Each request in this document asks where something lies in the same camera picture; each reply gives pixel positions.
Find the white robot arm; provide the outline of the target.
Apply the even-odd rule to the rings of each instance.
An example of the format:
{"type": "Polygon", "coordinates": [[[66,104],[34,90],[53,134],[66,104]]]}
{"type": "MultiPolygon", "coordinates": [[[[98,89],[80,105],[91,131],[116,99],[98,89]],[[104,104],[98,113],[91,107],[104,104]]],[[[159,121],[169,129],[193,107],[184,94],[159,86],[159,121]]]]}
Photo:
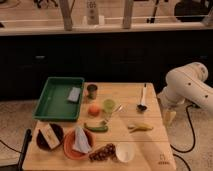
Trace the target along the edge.
{"type": "Polygon", "coordinates": [[[207,78],[208,69],[200,62],[174,68],[166,74],[166,86],[157,95],[165,126],[169,126],[175,118],[174,108],[185,100],[213,114],[213,88],[205,83],[207,78]]]}

